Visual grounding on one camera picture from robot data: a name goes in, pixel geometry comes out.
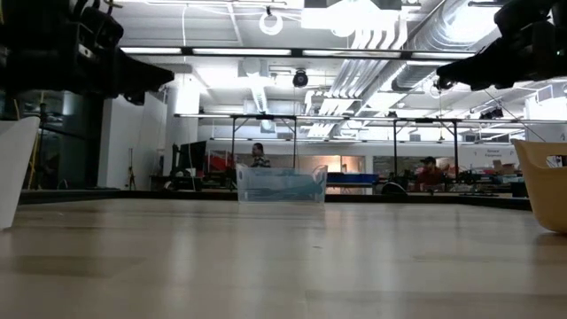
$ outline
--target white column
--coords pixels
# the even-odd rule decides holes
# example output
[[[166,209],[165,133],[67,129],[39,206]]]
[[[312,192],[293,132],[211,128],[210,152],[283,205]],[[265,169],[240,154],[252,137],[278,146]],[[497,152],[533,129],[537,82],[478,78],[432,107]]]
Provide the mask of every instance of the white column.
[[[364,174],[374,174],[374,156],[366,155],[364,161]],[[364,195],[372,195],[372,189],[364,189]]]
[[[173,159],[173,144],[197,142],[198,119],[175,117],[176,113],[196,114],[199,109],[199,90],[197,85],[186,82],[167,90],[166,150],[163,174],[169,175]]]

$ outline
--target plastic container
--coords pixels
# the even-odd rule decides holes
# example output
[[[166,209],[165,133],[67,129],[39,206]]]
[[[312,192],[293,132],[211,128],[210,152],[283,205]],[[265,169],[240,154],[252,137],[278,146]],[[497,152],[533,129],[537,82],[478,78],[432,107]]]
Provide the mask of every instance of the plastic container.
[[[237,165],[238,201],[325,202],[327,167],[303,172],[295,168],[264,168]]]

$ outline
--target wooden floor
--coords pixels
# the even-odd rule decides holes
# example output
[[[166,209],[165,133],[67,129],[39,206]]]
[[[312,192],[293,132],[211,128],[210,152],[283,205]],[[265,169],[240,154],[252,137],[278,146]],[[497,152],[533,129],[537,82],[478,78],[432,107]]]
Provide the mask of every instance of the wooden floor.
[[[15,224],[0,318],[567,317],[567,238],[527,212],[116,199]]]

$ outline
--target man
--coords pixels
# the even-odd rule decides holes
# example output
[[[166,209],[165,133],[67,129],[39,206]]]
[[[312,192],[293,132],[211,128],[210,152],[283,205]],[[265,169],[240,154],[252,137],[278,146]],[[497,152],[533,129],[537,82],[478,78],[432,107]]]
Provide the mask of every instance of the man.
[[[264,145],[261,143],[256,143],[252,147],[252,156],[254,157],[252,167],[271,167],[269,159],[264,155]]]
[[[414,191],[423,191],[424,186],[435,186],[443,183],[443,171],[437,167],[437,161],[429,156],[422,159],[423,171],[417,176]]]

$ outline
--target black object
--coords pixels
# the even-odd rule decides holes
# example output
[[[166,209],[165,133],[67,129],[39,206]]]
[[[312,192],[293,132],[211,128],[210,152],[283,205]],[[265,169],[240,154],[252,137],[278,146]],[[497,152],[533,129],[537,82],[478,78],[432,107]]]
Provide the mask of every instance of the black object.
[[[420,162],[423,164],[437,164],[437,160],[432,156],[428,156],[425,159],[420,160]]]
[[[397,183],[386,183],[382,188],[382,195],[406,197],[408,194],[406,193],[406,190],[404,190]]]
[[[491,111],[480,114],[479,119],[480,120],[492,120],[492,119],[501,119],[503,117],[504,117],[504,112],[502,111],[502,109],[500,107],[497,107],[497,108],[495,108]]]
[[[512,0],[494,22],[502,37],[474,57],[438,68],[438,88],[462,82],[473,90],[506,89],[567,74],[567,0]]]
[[[177,153],[179,154],[177,167],[183,169],[195,168],[196,170],[203,170],[203,167],[205,166],[206,141],[182,144]]]
[[[293,77],[293,86],[296,88],[304,88],[309,83],[309,78],[305,70],[297,70]]]
[[[190,170],[203,170],[205,167],[206,141],[192,144],[173,145],[173,158],[171,162],[171,180],[169,189],[202,191],[203,181],[191,176]]]
[[[132,191],[136,190],[136,177],[134,176],[134,149],[128,149],[128,189]]]
[[[524,182],[510,183],[513,198],[528,198],[528,190],[525,188]]]
[[[69,90],[144,103],[174,73],[129,58],[117,47],[124,34],[96,0],[3,0],[0,44],[8,49],[0,64],[0,87],[10,94],[30,89]]]

